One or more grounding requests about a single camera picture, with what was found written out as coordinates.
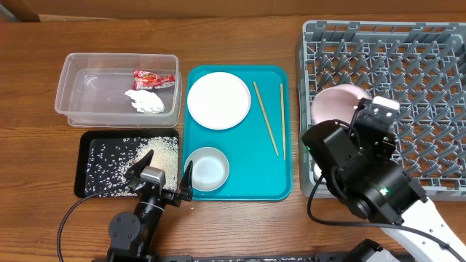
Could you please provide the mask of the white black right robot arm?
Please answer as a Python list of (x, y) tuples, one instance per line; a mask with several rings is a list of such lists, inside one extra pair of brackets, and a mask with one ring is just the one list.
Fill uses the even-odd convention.
[(368, 136), (340, 120), (324, 121), (301, 137), (321, 170), (320, 182), (358, 217), (349, 227), (380, 228), (417, 261), (464, 261), (465, 244), (434, 202), (398, 163), (388, 133)]

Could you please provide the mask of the pile of rice grains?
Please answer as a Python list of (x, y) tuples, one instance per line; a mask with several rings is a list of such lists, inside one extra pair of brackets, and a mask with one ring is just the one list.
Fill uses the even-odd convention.
[(125, 173), (148, 152), (153, 151), (150, 166), (165, 172), (167, 190), (178, 188), (178, 139), (153, 138), (102, 138), (90, 144), (84, 166), (84, 195), (102, 192), (127, 182)]

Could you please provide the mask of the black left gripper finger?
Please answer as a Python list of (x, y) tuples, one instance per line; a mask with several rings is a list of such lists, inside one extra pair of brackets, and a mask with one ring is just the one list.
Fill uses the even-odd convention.
[(125, 178), (139, 178), (144, 168), (150, 165), (153, 155), (154, 151), (151, 149), (143, 158), (136, 162), (132, 167), (129, 167), (127, 169), (127, 172), (125, 173)]
[(193, 173), (193, 161), (190, 161), (184, 171), (182, 180), (180, 182), (180, 196), (183, 201), (192, 201), (193, 188), (192, 188), (192, 173)]

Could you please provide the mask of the small white plate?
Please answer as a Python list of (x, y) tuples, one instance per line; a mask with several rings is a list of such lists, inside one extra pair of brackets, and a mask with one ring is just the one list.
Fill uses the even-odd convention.
[(310, 113), (314, 124), (338, 119), (351, 123), (360, 99), (371, 96), (362, 88), (351, 84), (340, 84), (319, 92), (311, 102)]

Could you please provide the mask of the large white plate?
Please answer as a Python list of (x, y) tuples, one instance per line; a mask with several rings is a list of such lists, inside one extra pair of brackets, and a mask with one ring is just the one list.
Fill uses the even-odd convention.
[(227, 72), (213, 72), (196, 80), (187, 95), (191, 117), (211, 130), (226, 130), (238, 125), (251, 106), (246, 83)]

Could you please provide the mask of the red snack wrapper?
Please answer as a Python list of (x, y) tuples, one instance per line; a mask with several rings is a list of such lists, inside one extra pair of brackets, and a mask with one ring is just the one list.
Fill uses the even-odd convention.
[(175, 84), (174, 75), (159, 76), (149, 71), (134, 71), (133, 90), (157, 90), (171, 87)]

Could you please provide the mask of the white tissue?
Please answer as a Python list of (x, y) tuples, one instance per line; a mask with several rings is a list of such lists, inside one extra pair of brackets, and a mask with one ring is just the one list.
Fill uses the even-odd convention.
[(162, 113), (165, 105), (157, 94), (146, 90), (128, 90), (125, 92), (132, 102), (131, 105), (140, 113)]

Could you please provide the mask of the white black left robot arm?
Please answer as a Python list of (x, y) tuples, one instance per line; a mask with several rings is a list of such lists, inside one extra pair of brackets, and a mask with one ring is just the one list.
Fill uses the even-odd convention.
[(185, 170), (180, 191), (171, 191), (164, 188), (165, 171), (150, 165), (153, 155), (150, 150), (125, 173), (129, 180), (127, 187), (140, 199), (133, 212), (119, 213), (112, 218), (107, 261), (156, 261), (151, 241), (165, 207), (179, 207), (182, 201), (192, 201), (193, 162)]

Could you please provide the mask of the wooden chopstick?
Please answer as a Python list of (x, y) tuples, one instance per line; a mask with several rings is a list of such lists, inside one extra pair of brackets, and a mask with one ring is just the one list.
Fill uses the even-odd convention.
[(265, 110), (265, 107), (264, 107), (264, 104), (263, 104), (263, 101), (261, 99), (261, 94), (259, 92), (259, 89), (258, 89), (258, 85), (256, 82), (253, 82), (253, 86), (255, 88), (255, 91), (256, 91), (256, 96), (258, 98), (258, 102), (259, 102), (259, 105), (261, 107), (261, 111), (262, 111), (262, 114), (263, 114), (263, 118), (264, 118), (264, 121), (266, 123), (266, 127), (268, 129), (268, 132), (269, 132), (269, 136), (270, 136), (270, 139), (271, 139), (271, 142), (272, 142), (272, 145), (273, 145), (273, 148), (275, 150), (275, 153), (277, 156), (279, 156), (279, 153), (278, 153), (278, 150), (277, 150), (277, 145), (275, 143), (275, 138), (274, 138), (274, 135), (273, 135), (273, 132), (272, 132), (272, 128), (270, 126), (270, 123), (269, 123), (269, 119), (268, 119), (268, 116), (266, 114), (266, 110)]
[(286, 139), (285, 139), (285, 99), (283, 83), (280, 83), (280, 103), (281, 103), (281, 120), (282, 120), (282, 137), (283, 137), (283, 159), (286, 160)]

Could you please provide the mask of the grey bowl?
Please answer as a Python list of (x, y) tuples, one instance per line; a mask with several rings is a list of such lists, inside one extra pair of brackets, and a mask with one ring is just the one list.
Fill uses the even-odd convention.
[(193, 151), (185, 161), (192, 162), (192, 186), (198, 191), (215, 191), (229, 176), (229, 161), (217, 148), (202, 147)]

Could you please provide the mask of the white paper cup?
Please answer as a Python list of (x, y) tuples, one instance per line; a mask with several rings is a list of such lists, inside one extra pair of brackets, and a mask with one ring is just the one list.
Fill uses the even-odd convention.
[(315, 181), (319, 180), (322, 175), (322, 170), (320, 169), (320, 167), (318, 166), (316, 162), (313, 162), (312, 171), (313, 171), (313, 177)]

